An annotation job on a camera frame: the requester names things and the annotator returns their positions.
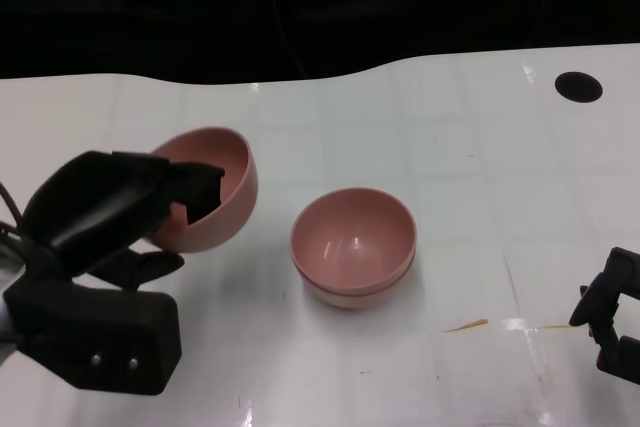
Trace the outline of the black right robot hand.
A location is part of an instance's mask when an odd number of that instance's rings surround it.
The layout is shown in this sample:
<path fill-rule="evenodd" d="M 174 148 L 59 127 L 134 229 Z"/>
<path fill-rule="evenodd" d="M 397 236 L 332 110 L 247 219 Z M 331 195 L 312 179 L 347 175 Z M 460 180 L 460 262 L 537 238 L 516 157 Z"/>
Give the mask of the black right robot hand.
<path fill-rule="evenodd" d="M 639 255 L 614 247 L 604 270 L 588 285 L 580 287 L 581 298 L 569 325 L 587 325 L 589 335 L 600 346 L 597 368 L 614 377 L 639 384 L 639 340 L 619 337 L 614 317 L 621 295 L 639 300 Z"/>

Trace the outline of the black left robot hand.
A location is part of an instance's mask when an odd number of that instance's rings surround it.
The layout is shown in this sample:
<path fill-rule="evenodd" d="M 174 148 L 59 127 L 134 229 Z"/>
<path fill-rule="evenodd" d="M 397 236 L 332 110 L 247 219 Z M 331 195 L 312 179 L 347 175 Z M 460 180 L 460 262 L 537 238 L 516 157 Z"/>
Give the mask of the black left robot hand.
<path fill-rule="evenodd" d="M 156 233 L 174 204 L 197 221 L 221 204 L 223 169 L 139 153 L 88 151 L 58 169 L 32 196 L 19 222 L 24 242 L 45 252 L 37 276 L 70 281 L 89 273 L 127 291 L 184 264 L 162 248 L 131 246 Z"/>

